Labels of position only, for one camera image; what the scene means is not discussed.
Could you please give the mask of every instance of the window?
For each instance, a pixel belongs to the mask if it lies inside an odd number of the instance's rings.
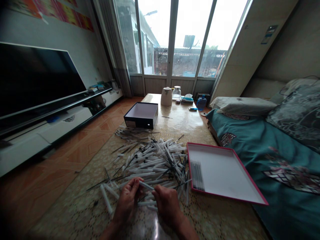
[[[212,0],[179,1],[173,76],[195,77]]]
[[[134,1],[115,0],[129,73],[141,73],[138,27]]]
[[[148,67],[153,66],[153,44],[147,39],[147,62]]]
[[[197,77],[218,76],[247,3],[247,0],[217,0],[214,12],[210,12],[213,0],[114,1],[129,73],[141,73],[143,67],[145,75],[166,76],[169,67],[172,76],[185,78],[195,78],[197,70]],[[136,5],[140,26],[137,25]],[[209,16],[212,21],[206,32]],[[169,31],[174,30],[175,42],[170,42],[169,46]],[[173,54],[172,62],[168,62],[168,52]]]
[[[220,73],[246,3],[247,0],[217,1],[198,77],[217,77]]]
[[[167,75],[170,0],[139,0],[144,74]]]

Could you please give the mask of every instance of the curtain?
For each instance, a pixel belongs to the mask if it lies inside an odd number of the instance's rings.
[[[120,85],[125,97],[133,97],[127,60],[121,40],[114,3],[112,0],[97,0],[96,3],[98,3],[100,7],[100,20],[103,21],[103,23],[100,22],[100,25],[105,27],[106,30],[104,37],[108,46],[116,81]]]

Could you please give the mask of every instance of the glass jar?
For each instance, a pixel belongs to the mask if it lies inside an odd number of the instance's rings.
[[[181,87],[174,86],[174,90],[172,91],[172,100],[181,100]]]

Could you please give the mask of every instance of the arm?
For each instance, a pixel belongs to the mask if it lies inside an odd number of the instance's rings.
[[[179,239],[199,239],[188,218],[180,210],[177,191],[157,185],[152,191],[159,215],[178,235]]]
[[[142,178],[133,178],[122,188],[114,217],[109,226],[103,231],[100,240],[115,239],[126,222],[132,217],[137,199],[142,194],[139,186]]]

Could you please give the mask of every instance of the sky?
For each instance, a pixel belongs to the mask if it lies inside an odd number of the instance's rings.
[[[146,21],[161,47],[168,47],[170,0],[139,0],[143,15],[157,10]],[[247,0],[217,0],[207,45],[228,50]],[[175,48],[183,47],[185,35],[195,35],[194,44],[201,47],[206,31],[212,0],[180,0],[178,8]]]

